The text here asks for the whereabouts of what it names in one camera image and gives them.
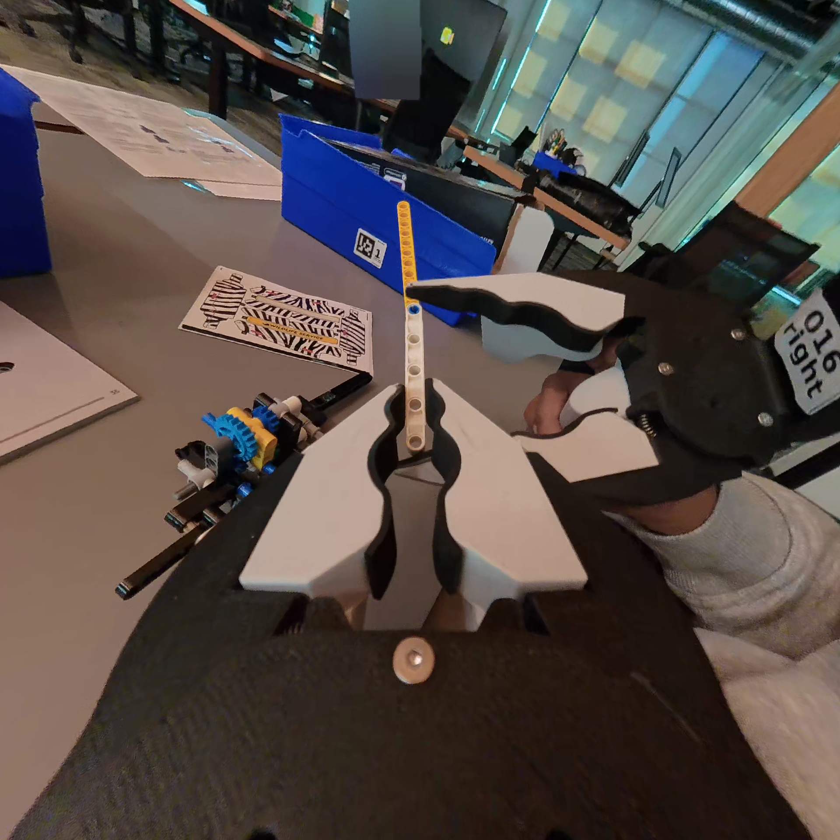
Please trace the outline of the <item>blue plastic bin with tag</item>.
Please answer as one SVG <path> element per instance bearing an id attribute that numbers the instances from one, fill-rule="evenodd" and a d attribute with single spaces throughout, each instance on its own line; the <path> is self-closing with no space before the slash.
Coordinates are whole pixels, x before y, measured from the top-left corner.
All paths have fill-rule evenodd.
<path id="1" fill-rule="evenodd" d="M 340 148 L 379 151 L 374 135 L 282 113 L 282 216 L 394 291 L 403 290 L 396 206 L 411 207 L 420 280 L 488 275 L 493 244 Z"/>

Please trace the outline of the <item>black office chair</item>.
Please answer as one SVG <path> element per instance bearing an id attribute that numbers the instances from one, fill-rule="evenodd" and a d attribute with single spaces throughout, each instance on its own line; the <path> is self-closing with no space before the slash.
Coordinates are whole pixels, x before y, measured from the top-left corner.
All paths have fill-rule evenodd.
<path id="1" fill-rule="evenodd" d="M 644 244 L 626 271 L 672 291 L 697 291 L 742 308 L 783 284 L 819 249 L 730 201 L 676 250 Z"/>

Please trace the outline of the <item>open instruction booklet page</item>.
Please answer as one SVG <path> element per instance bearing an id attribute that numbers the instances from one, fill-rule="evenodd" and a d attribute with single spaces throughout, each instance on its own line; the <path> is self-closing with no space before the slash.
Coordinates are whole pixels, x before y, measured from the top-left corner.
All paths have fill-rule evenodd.
<path id="1" fill-rule="evenodd" d="M 1 463 L 139 401 L 108 372 L 1 304 Z"/>

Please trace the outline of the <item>white instruction booklet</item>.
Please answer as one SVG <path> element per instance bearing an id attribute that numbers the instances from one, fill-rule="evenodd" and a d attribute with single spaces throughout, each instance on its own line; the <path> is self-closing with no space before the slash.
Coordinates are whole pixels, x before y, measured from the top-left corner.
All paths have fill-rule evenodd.
<path id="1" fill-rule="evenodd" d="M 282 173 L 255 141 L 221 120 L 123 91 L 2 65 L 36 98 L 35 116 L 53 112 L 139 174 L 194 184 L 220 197 L 279 203 Z"/>

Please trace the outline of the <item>person's sweater torso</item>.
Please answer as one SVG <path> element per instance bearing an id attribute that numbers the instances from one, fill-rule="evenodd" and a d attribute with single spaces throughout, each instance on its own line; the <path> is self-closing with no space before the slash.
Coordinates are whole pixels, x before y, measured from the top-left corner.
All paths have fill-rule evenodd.
<path id="1" fill-rule="evenodd" d="M 801 659 L 696 630 L 730 711 L 816 839 L 839 838 L 839 642 Z"/>

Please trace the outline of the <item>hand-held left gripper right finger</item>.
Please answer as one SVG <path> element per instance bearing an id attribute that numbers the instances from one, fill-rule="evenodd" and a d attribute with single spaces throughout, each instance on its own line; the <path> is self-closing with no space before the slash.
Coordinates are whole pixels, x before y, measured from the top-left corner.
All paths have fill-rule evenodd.
<path id="1" fill-rule="evenodd" d="M 427 381 L 437 498 L 433 561 L 475 631 L 494 602 L 582 590 L 587 573 L 529 458 L 442 381 Z"/>

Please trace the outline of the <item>multicoloured lego assembly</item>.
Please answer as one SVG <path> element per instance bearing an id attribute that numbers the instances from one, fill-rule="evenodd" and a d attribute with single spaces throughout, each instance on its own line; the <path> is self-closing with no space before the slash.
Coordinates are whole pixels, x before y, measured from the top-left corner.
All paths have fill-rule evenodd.
<path id="1" fill-rule="evenodd" d="M 175 504 L 164 520 L 178 539 L 127 575 L 115 588 L 117 596 L 133 598 L 183 560 L 292 455 L 323 436 L 328 410 L 371 383 L 372 375 L 361 372 L 311 400 L 293 395 L 281 401 L 260 393 L 250 408 L 204 414 L 211 439 L 194 440 L 175 451 L 185 485 L 174 494 Z"/>

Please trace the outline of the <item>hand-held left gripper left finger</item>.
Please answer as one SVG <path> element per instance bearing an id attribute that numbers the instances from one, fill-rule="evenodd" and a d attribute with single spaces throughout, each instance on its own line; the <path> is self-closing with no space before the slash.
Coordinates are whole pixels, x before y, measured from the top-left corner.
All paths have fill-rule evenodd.
<path id="1" fill-rule="evenodd" d="M 387 480 L 399 462 L 403 388 L 389 385 L 301 456 L 239 576 L 248 592 L 331 598 L 362 630 L 396 568 Z"/>

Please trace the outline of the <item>white lego beam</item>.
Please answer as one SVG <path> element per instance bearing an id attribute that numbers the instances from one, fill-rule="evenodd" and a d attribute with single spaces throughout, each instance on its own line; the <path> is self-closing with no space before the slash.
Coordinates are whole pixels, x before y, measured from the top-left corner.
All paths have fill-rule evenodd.
<path id="1" fill-rule="evenodd" d="M 416 455 L 426 445 L 426 388 L 423 310 L 418 301 L 406 302 L 405 317 L 406 446 Z"/>

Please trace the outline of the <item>wooden office desk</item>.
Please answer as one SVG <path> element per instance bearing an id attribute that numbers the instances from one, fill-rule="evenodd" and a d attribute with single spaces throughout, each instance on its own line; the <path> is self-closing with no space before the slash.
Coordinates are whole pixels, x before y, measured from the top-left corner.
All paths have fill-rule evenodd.
<path id="1" fill-rule="evenodd" d="M 324 2 L 321 30 L 284 10 L 293 2 L 168 2 L 208 43 L 208 106 L 227 117 L 229 57 L 240 86 L 284 96 L 281 107 L 341 128 L 372 129 L 419 93 L 423 37 L 419 2 Z"/>
<path id="2" fill-rule="evenodd" d="M 499 177 L 502 181 L 515 187 L 520 192 L 531 195 L 538 203 L 551 208 L 554 212 L 570 220 L 574 225 L 587 231 L 589 235 L 599 238 L 609 244 L 617 252 L 626 250 L 631 242 L 632 236 L 621 236 L 596 222 L 585 213 L 581 213 L 572 205 L 550 195 L 540 189 L 533 179 L 517 171 L 512 166 L 501 162 L 495 155 L 472 145 L 465 145 L 464 157 L 476 163 L 483 170 Z"/>

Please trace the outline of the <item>yellow lego beam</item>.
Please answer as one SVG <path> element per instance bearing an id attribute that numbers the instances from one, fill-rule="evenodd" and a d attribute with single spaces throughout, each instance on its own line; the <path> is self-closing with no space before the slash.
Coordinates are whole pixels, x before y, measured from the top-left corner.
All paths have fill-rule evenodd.
<path id="1" fill-rule="evenodd" d="M 417 263 L 413 239 L 411 206 L 407 200 L 396 205 L 398 249 L 402 272 L 402 294 L 406 312 L 419 312 L 419 303 L 412 297 L 410 286 L 418 282 Z"/>

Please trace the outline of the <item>black computer monitor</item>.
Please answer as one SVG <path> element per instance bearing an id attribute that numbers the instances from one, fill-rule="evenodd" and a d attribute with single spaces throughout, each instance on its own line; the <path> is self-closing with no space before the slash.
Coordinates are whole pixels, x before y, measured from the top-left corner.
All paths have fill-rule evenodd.
<path id="1" fill-rule="evenodd" d="M 418 93 L 400 98 L 382 131 L 388 153 L 435 163 L 443 142 L 467 104 L 508 17 L 489 1 L 420 3 L 421 66 Z"/>

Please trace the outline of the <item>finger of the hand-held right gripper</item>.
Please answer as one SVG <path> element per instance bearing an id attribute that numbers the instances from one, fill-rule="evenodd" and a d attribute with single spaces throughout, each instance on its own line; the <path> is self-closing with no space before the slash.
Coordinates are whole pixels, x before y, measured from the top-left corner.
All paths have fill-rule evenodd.
<path id="1" fill-rule="evenodd" d="M 513 436 L 572 483 L 657 467 L 651 439 L 627 418 L 629 403 L 627 380 L 616 363 L 574 389 L 560 415 L 560 434 L 525 430 Z"/>
<path id="2" fill-rule="evenodd" d="M 483 350 L 510 364 L 538 356 L 587 362 L 607 338 L 644 324 L 628 294 L 541 272 L 418 280 L 406 292 L 430 307 L 477 316 Z"/>

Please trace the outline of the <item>zebra striped sticker sheet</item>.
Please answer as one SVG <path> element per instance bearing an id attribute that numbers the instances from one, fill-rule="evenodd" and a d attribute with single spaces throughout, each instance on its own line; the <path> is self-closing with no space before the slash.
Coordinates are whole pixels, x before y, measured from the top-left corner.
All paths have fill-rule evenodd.
<path id="1" fill-rule="evenodd" d="M 218 266 L 179 330 L 373 375 L 369 311 Z"/>

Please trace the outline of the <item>person's right hand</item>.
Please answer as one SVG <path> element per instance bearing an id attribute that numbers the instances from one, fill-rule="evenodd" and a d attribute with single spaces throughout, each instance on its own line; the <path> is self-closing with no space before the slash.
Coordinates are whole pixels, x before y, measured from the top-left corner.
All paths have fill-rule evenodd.
<path id="1" fill-rule="evenodd" d="M 529 434 L 555 435 L 562 432 L 560 415 L 574 389 L 592 374 L 557 371 L 546 377 L 539 394 L 524 410 L 524 422 Z"/>

